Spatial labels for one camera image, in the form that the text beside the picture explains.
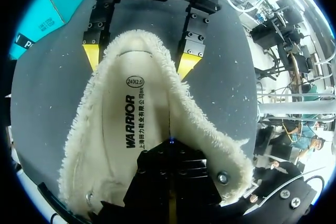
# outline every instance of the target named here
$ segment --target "fleece lining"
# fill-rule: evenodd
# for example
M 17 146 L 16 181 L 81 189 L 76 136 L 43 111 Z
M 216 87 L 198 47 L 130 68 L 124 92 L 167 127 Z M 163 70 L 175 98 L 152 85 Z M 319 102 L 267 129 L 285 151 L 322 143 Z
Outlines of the fleece lining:
M 234 141 L 207 119 L 156 35 L 121 34 L 104 51 L 78 106 L 60 169 L 60 200 L 84 217 L 98 213 L 102 200 L 123 206 L 140 152 L 169 136 L 203 151 L 222 205 L 250 187 L 253 166 L 240 148 L 246 140 Z M 216 180 L 223 170 L 230 174 L 226 186 Z

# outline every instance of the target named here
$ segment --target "gray table surface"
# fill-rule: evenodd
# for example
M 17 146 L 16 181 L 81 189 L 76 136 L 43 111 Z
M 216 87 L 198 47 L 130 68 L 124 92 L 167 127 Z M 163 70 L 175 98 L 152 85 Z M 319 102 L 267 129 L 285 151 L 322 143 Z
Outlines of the gray table surface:
M 196 103 L 218 130 L 249 138 L 253 156 L 257 96 L 252 57 L 236 12 L 223 0 L 210 16 L 204 58 L 185 78 Z M 94 0 L 84 0 L 71 21 L 47 35 L 17 62 L 12 87 L 12 132 L 24 172 L 54 195 L 64 144 L 91 68 L 81 45 Z M 131 29 L 157 34 L 175 55 L 188 3 L 122 0 L 111 23 L 111 39 Z

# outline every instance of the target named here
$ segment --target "black machine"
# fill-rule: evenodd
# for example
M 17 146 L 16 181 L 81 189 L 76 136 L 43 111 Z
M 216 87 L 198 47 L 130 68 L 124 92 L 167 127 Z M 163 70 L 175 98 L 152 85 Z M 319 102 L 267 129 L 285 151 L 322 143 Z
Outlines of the black machine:
M 115 4 L 121 0 L 96 0 L 92 8 L 88 30 L 84 33 L 84 45 L 97 45 L 99 62 L 109 43 L 109 29 Z M 184 54 L 202 57 L 205 30 L 209 15 L 220 10 L 218 0 L 188 1 L 186 21 L 180 41 L 181 67 Z M 225 171 L 217 175 L 226 186 L 230 176 Z M 99 213 L 89 213 L 91 222 L 74 216 L 48 190 L 44 183 L 39 191 L 55 211 L 68 223 L 296 223 L 305 214 L 316 192 L 306 183 L 295 180 L 285 187 L 292 192 L 283 199 L 280 192 L 270 197 L 262 207 L 243 215 L 245 199 L 221 207 L 222 201 L 213 178 L 210 176 L 206 157 L 178 140 L 169 139 L 157 147 L 143 151 L 138 158 L 138 171 L 124 198 L 125 207 L 102 202 Z M 293 207 L 292 201 L 300 203 Z
M 95 64 L 101 61 L 103 51 L 110 42 L 110 23 L 115 5 L 120 3 L 121 0 L 96 1 L 96 4 L 92 7 L 88 30 L 84 32 L 83 36 L 83 46 L 85 50 L 87 45 L 97 45 L 96 55 L 94 56 L 89 55 L 89 50 L 86 50 L 89 58 L 95 58 Z M 209 23 L 209 16 L 221 8 L 218 4 L 218 0 L 185 1 L 189 2 L 189 6 L 186 9 L 186 20 L 177 51 L 177 58 L 175 59 L 178 72 L 179 68 L 184 67 L 184 59 L 186 59 L 190 65 L 191 61 L 196 64 L 203 57 L 205 33 Z
M 230 176 L 217 175 L 226 186 Z M 68 212 L 45 184 L 38 186 L 44 198 L 68 223 L 90 223 Z M 143 151 L 138 158 L 138 171 L 124 197 L 125 207 L 102 202 L 99 213 L 89 213 L 92 223 L 296 223 L 316 195 L 303 180 L 286 187 L 288 197 L 278 191 L 253 212 L 245 199 L 221 207 L 222 201 L 207 167 L 206 157 L 175 139 Z

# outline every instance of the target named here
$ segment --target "man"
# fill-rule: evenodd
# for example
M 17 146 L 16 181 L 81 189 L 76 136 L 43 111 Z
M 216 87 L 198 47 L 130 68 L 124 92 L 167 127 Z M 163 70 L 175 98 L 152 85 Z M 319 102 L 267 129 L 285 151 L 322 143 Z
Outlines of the man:
M 299 159 L 303 158 L 307 153 L 313 150 L 320 150 L 323 148 L 325 140 L 318 137 L 309 126 L 301 126 L 302 132 L 296 127 L 290 132 L 283 132 L 280 136 L 270 140 L 270 145 L 288 145 L 302 150 L 299 154 Z

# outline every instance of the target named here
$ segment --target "metal pole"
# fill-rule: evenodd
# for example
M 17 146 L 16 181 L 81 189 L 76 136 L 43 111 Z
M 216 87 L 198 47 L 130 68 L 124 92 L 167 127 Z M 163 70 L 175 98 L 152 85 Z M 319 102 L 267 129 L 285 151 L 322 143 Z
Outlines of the metal pole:
M 264 103 L 259 110 L 261 114 L 334 114 L 336 100 Z

